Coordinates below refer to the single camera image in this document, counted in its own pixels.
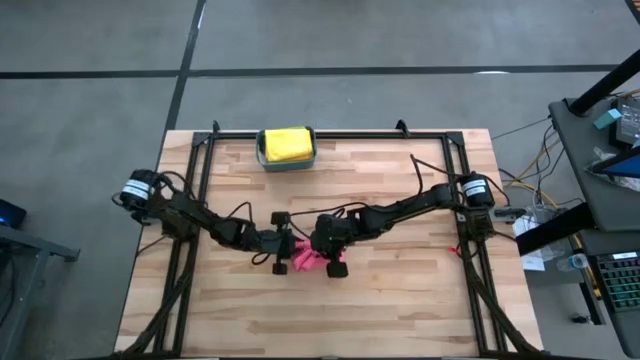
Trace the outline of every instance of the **metal frame leg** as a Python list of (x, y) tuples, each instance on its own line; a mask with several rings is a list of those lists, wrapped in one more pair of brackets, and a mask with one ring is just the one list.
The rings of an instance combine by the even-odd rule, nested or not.
[(6, 226), (0, 226), (0, 242), (10, 242), (34, 249), (44, 250), (50, 255), (61, 256), (68, 262), (78, 260), (78, 256), (80, 255), (80, 249), (71, 249)]
[(29, 314), (29, 307), (31, 306), (31, 300), (33, 298), (33, 289), (36, 284), (42, 279), (44, 272), (44, 266), (47, 263), (49, 252), (46, 250), (39, 250), (35, 255), (36, 261), (33, 265), (33, 269), (28, 275), (27, 283), (24, 287), (20, 286), (15, 289), (15, 308), (11, 310), (9, 317), (7, 318), (6, 325), (9, 329), (4, 332), (7, 339), (4, 344), (4, 349), (0, 349), (0, 359), (9, 360), (15, 358), (15, 351), (18, 345), (24, 326), (27, 322), (27, 316)]

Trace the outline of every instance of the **yellow sponge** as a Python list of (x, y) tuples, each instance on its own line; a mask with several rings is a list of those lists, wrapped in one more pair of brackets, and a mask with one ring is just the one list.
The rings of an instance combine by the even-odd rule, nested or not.
[(304, 127), (265, 130), (267, 161), (309, 160), (313, 154), (311, 134)]

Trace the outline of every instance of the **wooden tabletop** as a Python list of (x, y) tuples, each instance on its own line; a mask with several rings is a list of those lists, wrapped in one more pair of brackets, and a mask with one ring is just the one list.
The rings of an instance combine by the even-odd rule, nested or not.
[[(471, 169), (500, 184), (489, 132), (461, 131)], [(186, 172), (191, 137), (191, 131), (167, 134), (160, 171)], [(216, 141), (207, 201), (221, 215), (251, 201), (254, 220), (263, 229), (271, 228), (272, 211), (351, 201), (389, 204), (418, 189), (411, 153), (444, 167), (439, 140), (321, 140), (313, 168), (291, 173), (265, 173), (252, 141)], [(421, 170), (426, 189), (447, 181), (440, 173)], [(494, 196), (504, 204), (499, 193)], [(246, 209), (236, 216), (246, 217)], [(316, 216), (299, 216), (296, 224), (310, 232)], [(508, 225), (496, 228), (511, 233)], [(146, 228), (140, 246), (157, 239), (159, 232), (159, 226)], [(202, 231), (183, 356), (475, 355), (462, 262), (448, 250), (457, 241), (453, 213), (434, 211), (348, 248), (349, 277), (329, 279), (324, 268), (297, 273), (289, 266), (287, 276), (272, 275), (273, 259), (253, 266), (252, 253), (224, 249)], [(541, 348), (516, 244), (494, 237), (487, 248), (500, 306), (528, 341)], [(166, 240), (136, 260), (117, 350), (131, 344), (158, 309), (170, 250)], [(493, 341), (490, 347), (495, 348)]]

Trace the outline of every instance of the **gray floor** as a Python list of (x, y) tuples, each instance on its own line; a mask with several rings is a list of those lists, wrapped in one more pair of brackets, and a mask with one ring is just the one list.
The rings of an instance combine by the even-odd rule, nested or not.
[[(177, 69), (194, 0), (0, 0), (0, 71)], [(209, 0), (192, 68), (607, 64), (640, 47), (624, 1)], [(602, 73), (191, 79), (178, 129), (489, 128), (547, 115)], [(0, 198), (30, 211), (26, 229), (82, 248), (51, 262), (20, 358), (113, 348), (140, 229), (109, 196), (154, 167), (174, 79), (0, 80)], [(640, 87), (640, 80), (626, 88)], [(546, 126), (495, 142), (513, 172)], [(562, 159), (544, 189), (580, 196)], [(513, 192), (516, 204), (530, 197)], [(545, 348), (626, 359), (610, 326), (570, 324), (577, 286), (532, 288)]]

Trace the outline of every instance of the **pink object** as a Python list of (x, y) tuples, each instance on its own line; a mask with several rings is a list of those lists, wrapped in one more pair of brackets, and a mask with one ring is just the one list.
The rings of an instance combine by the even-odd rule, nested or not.
[[(293, 267), (297, 271), (310, 271), (318, 266), (325, 266), (329, 260), (323, 258), (311, 248), (311, 241), (296, 241), (296, 254), (293, 255)], [(340, 261), (344, 261), (344, 252), (340, 254)]]

